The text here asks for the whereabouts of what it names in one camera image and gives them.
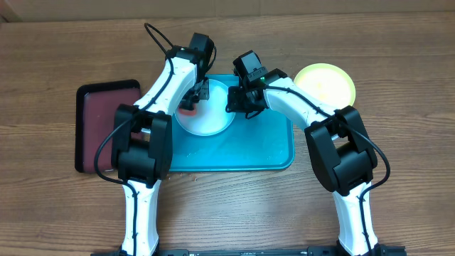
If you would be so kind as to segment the dark red black-rimmed tray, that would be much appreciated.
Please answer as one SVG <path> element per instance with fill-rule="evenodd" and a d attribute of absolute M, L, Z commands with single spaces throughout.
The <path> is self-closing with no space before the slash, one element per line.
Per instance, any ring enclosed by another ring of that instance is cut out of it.
<path fill-rule="evenodd" d="M 133 105 L 141 97 L 136 80 L 83 85 L 76 93 L 75 169 L 95 172 L 96 151 L 114 129 L 114 114 L 120 104 Z"/>

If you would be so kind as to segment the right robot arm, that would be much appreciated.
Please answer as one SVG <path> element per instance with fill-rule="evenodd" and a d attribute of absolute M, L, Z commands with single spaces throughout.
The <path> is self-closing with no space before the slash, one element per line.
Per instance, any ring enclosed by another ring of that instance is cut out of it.
<path fill-rule="evenodd" d="M 333 194 L 341 252 L 374 255 L 378 239 L 373 231 L 369 191 L 378 159 L 359 112 L 351 106 L 339 110 L 310 96 L 285 72 L 266 69 L 251 50 L 232 64 L 239 85 L 228 90 L 227 112 L 243 112 L 251 119 L 264 110 L 273 110 L 301 128 L 314 174 Z"/>

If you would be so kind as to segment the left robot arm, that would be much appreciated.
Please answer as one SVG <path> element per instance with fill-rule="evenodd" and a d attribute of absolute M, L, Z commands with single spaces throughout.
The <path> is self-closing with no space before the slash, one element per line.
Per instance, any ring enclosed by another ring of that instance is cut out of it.
<path fill-rule="evenodd" d="M 193 34 L 187 47 L 172 46 L 150 90 L 115 112 L 111 163 L 125 192 L 127 217 L 120 255 L 158 251 L 158 196 L 173 157 L 172 116 L 187 92 L 205 82 L 214 49 L 214 42 L 200 33 Z"/>

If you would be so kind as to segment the yellow-green plate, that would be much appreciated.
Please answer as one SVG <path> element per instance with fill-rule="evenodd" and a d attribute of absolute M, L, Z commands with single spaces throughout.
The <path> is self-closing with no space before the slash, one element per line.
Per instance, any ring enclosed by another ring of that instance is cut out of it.
<path fill-rule="evenodd" d="M 312 97 L 342 109 L 353 106 L 356 90 L 352 78 L 341 68 L 328 63 L 315 63 L 300 70 L 294 84 Z"/>

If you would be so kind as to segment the light blue plate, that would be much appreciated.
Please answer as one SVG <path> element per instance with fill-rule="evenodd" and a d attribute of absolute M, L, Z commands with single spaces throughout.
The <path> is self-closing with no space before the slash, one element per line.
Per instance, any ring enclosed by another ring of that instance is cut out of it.
<path fill-rule="evenodd" d="M 177 112 L 177 122 L 189 133 L 196 136 L 212 136 L 227 129 L 235 118 L 235 113 L 227 113 L 228 86 L 221 81 L 209 79 L 209 100 L 196 104 L 197 114 L 185 116 Z"/>

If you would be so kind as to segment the green and red sponge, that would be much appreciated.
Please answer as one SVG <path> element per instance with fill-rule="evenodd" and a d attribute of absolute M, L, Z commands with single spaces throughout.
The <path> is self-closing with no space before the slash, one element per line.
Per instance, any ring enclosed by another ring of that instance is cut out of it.
<path fill-rule="evenodd" d="M 179 107 L 178 108 L 178 113 L 185 115 L 185 116 L 195 116 L 197 114 L 196 106 L 193 105 L 189 109 Z"/>

